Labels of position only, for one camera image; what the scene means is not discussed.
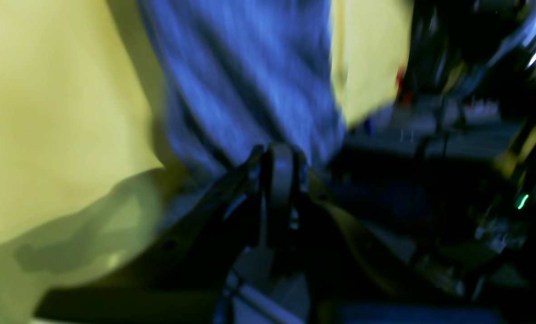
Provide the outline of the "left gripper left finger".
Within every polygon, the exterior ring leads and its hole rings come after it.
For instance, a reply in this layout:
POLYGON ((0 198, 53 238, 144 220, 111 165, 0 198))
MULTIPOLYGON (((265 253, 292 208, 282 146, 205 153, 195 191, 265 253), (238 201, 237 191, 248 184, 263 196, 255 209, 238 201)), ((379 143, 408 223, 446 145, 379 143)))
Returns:
POLYGON ((264 147, 223 176, 146 251, 89 284, 56 289, 36 316, 81 324, 231 324, 225 281, 259 240, 264 147))

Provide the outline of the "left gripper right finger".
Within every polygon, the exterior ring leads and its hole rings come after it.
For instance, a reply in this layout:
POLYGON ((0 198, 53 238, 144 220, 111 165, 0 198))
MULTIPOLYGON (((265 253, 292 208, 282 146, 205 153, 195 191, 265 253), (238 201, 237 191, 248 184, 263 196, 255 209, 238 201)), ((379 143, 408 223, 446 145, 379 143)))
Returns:
POLYGON ((359 220, 310 189, 309 166, 293 146, 268 146, 268 246, 295 248, 311 278, 342 263, 371 281, 389 302, 320 303, 320 324, 500 324, 484 308, 454 307, 414 274, 359 220))

